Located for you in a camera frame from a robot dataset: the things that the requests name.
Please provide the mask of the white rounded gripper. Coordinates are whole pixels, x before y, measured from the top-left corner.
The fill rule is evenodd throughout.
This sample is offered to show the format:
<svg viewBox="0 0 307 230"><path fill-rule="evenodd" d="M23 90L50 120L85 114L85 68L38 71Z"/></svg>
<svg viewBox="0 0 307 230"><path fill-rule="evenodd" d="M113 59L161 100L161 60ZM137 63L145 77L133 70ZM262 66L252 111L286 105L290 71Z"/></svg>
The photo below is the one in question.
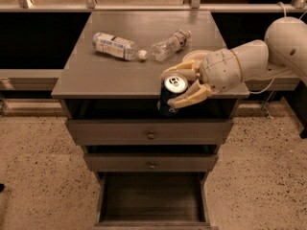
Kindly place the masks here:
<svg viewBox="0 0 307 230"><path fill-rule="evenodd" d="M212 91L226 92L237 87L243 80L238 58L227 49L207 54L201 63L193 59L183 61L165 69L160 78L164 80L170 74L180 74L188 81L195 81L184 94L167 102L173 108L198 104L211 97ZM197 80L200 76L205 84Z"/></svg>

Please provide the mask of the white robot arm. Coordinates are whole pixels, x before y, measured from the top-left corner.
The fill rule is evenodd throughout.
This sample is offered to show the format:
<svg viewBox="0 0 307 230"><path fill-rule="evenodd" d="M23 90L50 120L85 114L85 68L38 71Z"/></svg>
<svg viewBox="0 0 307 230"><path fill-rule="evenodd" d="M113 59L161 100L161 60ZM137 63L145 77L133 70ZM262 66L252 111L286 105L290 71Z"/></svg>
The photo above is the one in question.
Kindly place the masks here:
<svg viewBox="0 0 307 230"><path fill-rule="evenodd" d="M281 17L270 24L262 40L207 55L193 52L191 56L191 60L161 75L163 80L180 76L191 82L167 101L175 109L198 104L246 81L274 80L294 73L307 84L307 24L294 17Z"/></svg>

